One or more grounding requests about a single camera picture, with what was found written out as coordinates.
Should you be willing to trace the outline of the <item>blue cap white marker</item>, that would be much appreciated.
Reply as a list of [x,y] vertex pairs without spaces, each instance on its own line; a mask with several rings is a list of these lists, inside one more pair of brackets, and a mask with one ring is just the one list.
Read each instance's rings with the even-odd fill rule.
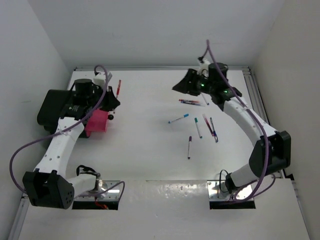
[[206,99],[205,95],[204,95],[203,93],[201,93],[201,96],[202,96],[202,98],[203,98],[203,100],[204,100],[205,104],[208,106],[210,103],[207,101],[207,99]]

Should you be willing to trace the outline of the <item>pink drawer tray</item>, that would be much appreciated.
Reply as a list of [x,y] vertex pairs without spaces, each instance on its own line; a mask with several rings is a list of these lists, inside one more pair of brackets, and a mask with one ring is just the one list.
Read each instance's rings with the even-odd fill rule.
[[91,133],[103,133],[107,131],[109,113],[100,109],[96,109],[84,128],[89,135]]

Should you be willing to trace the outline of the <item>dark blue gel pen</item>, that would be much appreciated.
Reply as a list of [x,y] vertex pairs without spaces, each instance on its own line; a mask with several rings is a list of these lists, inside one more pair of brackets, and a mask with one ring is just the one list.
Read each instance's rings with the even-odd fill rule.
[[218,143],[218,142],[219,142],[219,139],[218,139],[217,133],[216,133],[216,131],[215,131],[213,118],[210,117],[209,119],[210,119],[210,124],[211,124],[211,127],[212,127],[212,132],[213,132],[214,140],[215,140],[216,143]]

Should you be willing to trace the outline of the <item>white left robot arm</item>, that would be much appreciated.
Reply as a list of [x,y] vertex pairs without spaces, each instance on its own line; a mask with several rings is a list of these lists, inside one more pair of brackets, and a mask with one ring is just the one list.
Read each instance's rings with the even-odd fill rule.
[[72,178],[66,178],[66,171],[77,140],[91,134],[86,128],[94,112],[108,113],[119,105],[107,79],[81,78],[70,90],[48,91],[37,121],[51,133],[51,142],[34,170],[22,178],[32,206],[68,209],[77,197],[105,193],[99,187],[100,173],[92,168],[80,165]]

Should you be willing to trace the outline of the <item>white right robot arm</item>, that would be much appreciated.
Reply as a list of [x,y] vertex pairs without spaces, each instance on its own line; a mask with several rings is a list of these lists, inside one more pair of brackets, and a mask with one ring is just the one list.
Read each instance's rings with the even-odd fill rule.
[[202,62],[198,70],[188,69],[172,90],[191,96],[210,95],[212,102],[231,117],[251,141],[253,151],[248,163],[228,173],[221,186],[223,193],[234,194],[254,182],[261,184],[265,176],[289,167],[292,140],[287,131],[276,130],[249,107],[242,93],[229,84],[228,70],[221,62]]

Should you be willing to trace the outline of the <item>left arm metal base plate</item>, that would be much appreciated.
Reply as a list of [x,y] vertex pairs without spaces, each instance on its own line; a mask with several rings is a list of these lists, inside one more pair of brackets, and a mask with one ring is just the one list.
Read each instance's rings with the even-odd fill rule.
[[94,202],[95,200],[104,202],[117,201],[121,195],[122,187],[123,184],[119,181],[100,180],[97,190],[84,192],[74,200],[78,202]]

